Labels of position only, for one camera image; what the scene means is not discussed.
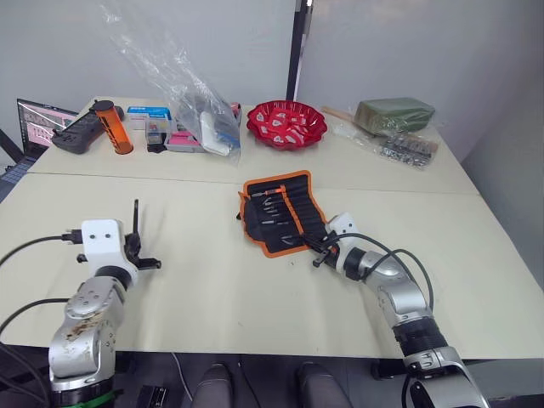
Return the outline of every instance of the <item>laptop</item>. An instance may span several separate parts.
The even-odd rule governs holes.
[[[53,129],[66,129],[76,119],[77,112],[55,106],[17,99],[23,152],[5,133],[0,133],[0,146],[16,163],[0,176],[0,202],[52,144]]]

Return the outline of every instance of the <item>plastic bag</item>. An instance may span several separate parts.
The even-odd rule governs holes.
[[[424,169],[432,162],[439,148],[437,139],[414,133],[375,136],[352,122],[334,116],[328,116],[326,122],[333,133],[353,140],[363,149],[420,169]]]
[[[106,30],[139,74],[163,93],[176,120],[212,153],[240,156],[240,129],[219,93],[195,74],[187,53],[161,21],[128,0],[100,2]]]

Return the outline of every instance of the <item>orange container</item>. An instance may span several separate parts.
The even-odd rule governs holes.
[[[134,146],[121,123],[121,118],[117,115],[113,102],[110,100],[95,100],[92,109],[102,122],[116,153],[126,155],[133,151]]]

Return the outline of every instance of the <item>green package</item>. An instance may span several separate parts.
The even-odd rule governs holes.
[[[392,136],[425,128],[433,113],[431,105],[414,98],[363,100],[354,122],[372,134]]]

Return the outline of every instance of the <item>black remote controller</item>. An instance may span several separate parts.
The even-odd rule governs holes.
[[[122,120],[125,113],[120,106],[116,106],[117,115]],[[104,127],[99,117],[93,110],[77,119],[66,129],[58,132],[54,130],[51,141],[62,150],[81,155],[85,153],[91,143],[104,132]]]

